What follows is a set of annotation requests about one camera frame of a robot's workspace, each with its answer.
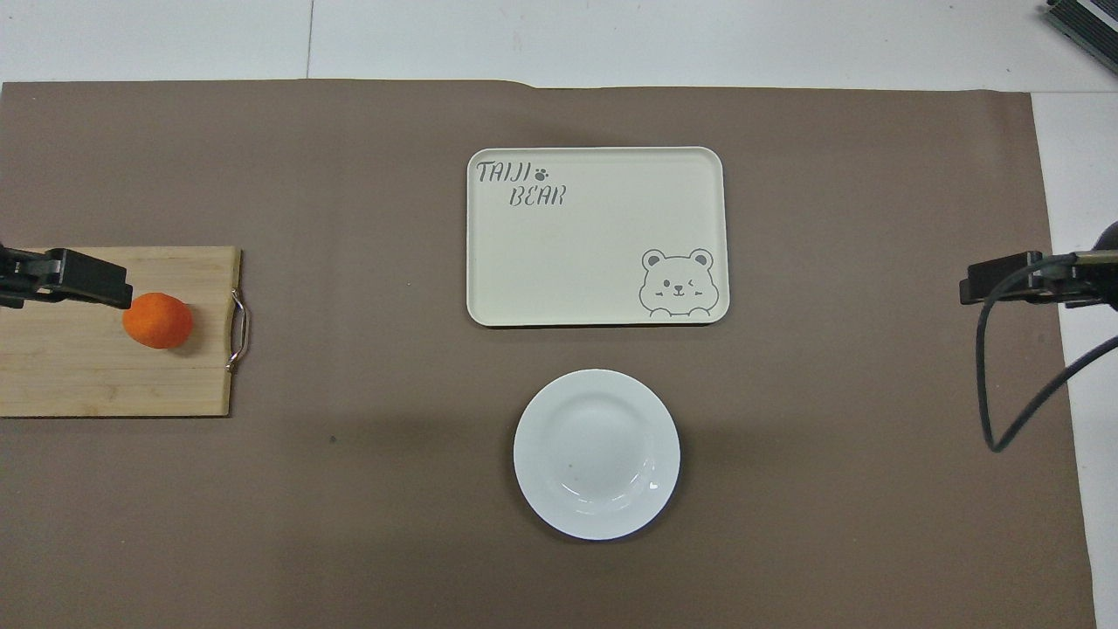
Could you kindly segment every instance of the white table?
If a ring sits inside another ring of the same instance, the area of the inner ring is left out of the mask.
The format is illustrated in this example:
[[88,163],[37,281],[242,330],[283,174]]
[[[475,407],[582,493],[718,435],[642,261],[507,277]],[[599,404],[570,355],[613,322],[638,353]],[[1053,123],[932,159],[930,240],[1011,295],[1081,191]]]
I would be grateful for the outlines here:
[[[1033,92],[1055,252],[1118,220],[1118,76],[1041,0],[0,0],[0,80],[502,78]],[[1045,248],[1022,242],[1021,248]],[[991,251],[998,255],[1004,251]],[[1070,362],[1118,313],[1061,308]],[[1118,629],[1118,356],[1072,380],[1098,625]]]

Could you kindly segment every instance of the white rectangular tray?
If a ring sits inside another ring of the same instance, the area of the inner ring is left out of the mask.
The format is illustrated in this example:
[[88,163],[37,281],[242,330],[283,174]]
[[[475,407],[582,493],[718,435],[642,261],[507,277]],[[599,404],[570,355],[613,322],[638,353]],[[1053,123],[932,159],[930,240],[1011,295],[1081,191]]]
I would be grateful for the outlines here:
[[727,260],[709,149],[485,149],[466,169],[466,307],[483,326],[710,324]]

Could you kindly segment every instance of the round plate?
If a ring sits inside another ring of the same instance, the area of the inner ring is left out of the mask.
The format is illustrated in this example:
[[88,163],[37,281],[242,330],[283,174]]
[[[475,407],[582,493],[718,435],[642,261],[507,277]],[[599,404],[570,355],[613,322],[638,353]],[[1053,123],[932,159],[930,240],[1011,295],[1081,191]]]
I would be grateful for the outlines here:
[[613,540],[667,504],[680,438],[648,388],[586,370],[536,394],[517,427],[512,461],[520,490],[544,522],[582,540]]

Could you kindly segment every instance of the metal handle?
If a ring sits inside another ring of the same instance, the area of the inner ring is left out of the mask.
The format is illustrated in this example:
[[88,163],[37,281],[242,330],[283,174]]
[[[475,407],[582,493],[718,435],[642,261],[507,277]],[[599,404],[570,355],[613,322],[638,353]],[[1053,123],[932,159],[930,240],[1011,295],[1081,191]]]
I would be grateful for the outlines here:
[[225,371],[230,374],[237,371],[237,365],[240,360],[245,358],[248,352],[248,330],[252,324],[252,314],[248,312],[248,306],[240,297],[240,288],[233,288],[233,304],[234,313],[233,316],[237,316],[236,309],[240,309],[240,345],[234,351],[233,355],[229,356],[229,362],[225,364]]

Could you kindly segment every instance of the bear ear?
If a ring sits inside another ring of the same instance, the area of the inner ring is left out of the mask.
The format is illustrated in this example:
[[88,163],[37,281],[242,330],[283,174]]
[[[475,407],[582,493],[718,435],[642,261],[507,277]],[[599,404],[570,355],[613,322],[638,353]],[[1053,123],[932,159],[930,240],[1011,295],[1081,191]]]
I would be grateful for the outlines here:
[[666,257],[664,255],[664,251],[660,250],[659,248],[651,248],[651,249],[644,251],[644,255],[642,256],[642,259],[644,261],[644,268],[645,268],[645,270],[647,270],[648,268],[652,268],[652,266],[654,264],[656,264],[659,261],[662,261],[664,259],[664,257]]
[[703,268],[710,268],[714,265],[714,258],[710,255],[710,251],[704,248],[694,249],[688,257],[694,259],[699,264],[702,264]]

